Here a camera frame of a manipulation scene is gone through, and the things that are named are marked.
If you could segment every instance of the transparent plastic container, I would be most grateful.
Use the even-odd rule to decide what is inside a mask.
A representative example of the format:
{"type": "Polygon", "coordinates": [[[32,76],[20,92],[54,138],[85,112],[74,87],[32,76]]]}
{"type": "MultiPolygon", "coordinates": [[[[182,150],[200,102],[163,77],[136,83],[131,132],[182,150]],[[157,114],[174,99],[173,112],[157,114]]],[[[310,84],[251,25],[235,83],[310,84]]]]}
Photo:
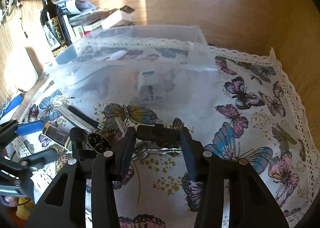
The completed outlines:
{"type": "Polygon", "coordinates": [[[130,90],[127,96],[134,93],[144,103],[154,102],[152,94],[160,102],[178,71],[217,68],[209,53],[197,26],[126,26],[91,32],[57,56],[58,65],[47,71],[63,95],[103,98],[130,90]]]}

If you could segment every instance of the white box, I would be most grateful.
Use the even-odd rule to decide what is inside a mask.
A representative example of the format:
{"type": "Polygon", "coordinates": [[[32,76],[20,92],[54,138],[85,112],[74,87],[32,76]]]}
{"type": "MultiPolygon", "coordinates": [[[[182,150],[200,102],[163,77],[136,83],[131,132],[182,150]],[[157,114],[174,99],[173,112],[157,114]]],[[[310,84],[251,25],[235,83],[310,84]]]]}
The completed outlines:
{"type": "Polygon", "coordinates": [[[121,10],[116,10],[102,21],[101,26],[103,29],[109,29],[115,26],[129,25],[130,23],[132,23],[130,14],[121,10]]]}

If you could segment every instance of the metal rivet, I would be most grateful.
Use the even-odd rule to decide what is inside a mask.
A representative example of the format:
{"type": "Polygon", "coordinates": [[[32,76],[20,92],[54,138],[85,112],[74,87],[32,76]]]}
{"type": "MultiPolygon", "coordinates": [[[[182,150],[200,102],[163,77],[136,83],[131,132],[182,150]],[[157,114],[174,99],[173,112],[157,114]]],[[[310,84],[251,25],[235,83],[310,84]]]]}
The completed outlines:
{"type": "Polygon", "coordinates": [[[105,151],[103,153],[103,155],[108,158],[108,157],[111,157],[113,155],[113,152],[112,151],[105,151]]]}
{"type": "Polygon", "coordinates": [[[203,156],[205,156],[206,158],[210,158],[212,156],[212,152],[211,151],[204,151],[202,153],[203,156]]]}
{"type": "Polygon", "coordinates": [[[247,165],[248,164],[248,161],[246,160],[246,159],[239,159],[239,163],[241,164],[241,165],[247,165]]]}
{"type": "Polygon", "coordinates": [[[68,164],[69,165],[73,165],[73,164],[75,164],[77,162],[77,160],[75,159],[75,158],[72,158],[72,159],[69,159],[68,160],[68,164]]]}

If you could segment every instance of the pink butterfly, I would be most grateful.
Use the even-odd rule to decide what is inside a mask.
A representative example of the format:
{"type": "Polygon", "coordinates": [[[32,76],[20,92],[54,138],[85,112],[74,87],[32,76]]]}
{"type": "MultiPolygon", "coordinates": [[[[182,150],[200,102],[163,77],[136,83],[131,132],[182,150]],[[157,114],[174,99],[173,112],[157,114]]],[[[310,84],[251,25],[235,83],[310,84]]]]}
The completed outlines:
{"type": "Polygon", "coordinates": [[[273,94],[275,94],[276,97],[282,97],[284,95],[282,86],[280,85],[279,81],[276,81],[273,84],[273,94]]]}
{"type": "Polygon", "coordinates": [[[273,99],[270,96],[267,96],[261,92],[259,92],[262,100],[267,104],[271,114],[275,116],[277,113],[280,114],[280,116],[285,116],[285,110],[284,107],[280,101],[280,98],[277,96],[274,96],[273,99]]]}
{"type": "Polygon", "coordinates": [[[269,176],[275,178],[275,183],[281,183],[276,192],[276,201],[282,207],[287,198],[293,193],[299,182],[299,176],[292,174],[291,167],[292,154],[287,151],[279,158],[276,156],[270,161],[269,176]]]}
{"type": "Polygon", "coordinates": [[[244,116],[240,116],[238,109],[232,104],[216,106],[216,110],[223,114],[227,119],[231,119],[231,125],[233,127],[235,138],[239,138],[243,134],[243,129],[248,128],[248,119],[244,116]]]}
{"type": "Polygon", "coordinates": [[[220,70],[222,70],[227,74],[230,74],[230,75],[237,74],[236,72],[228,68],[226,58],[224,57],[216,56],[216,64],[221,67],[220,70]]]}

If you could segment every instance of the wine bottle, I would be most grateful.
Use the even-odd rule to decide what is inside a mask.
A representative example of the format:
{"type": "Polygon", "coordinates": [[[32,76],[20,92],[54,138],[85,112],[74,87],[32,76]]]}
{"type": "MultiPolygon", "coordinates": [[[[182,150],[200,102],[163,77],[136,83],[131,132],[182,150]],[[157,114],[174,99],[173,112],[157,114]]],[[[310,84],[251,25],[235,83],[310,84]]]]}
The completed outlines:
{"type": "Polygon", "coordinates": [[[72,44],[61,9],[51,0],[42,0],[43,10],[40,15],[42,29],[53,55],[56,57],[72,44]]]}

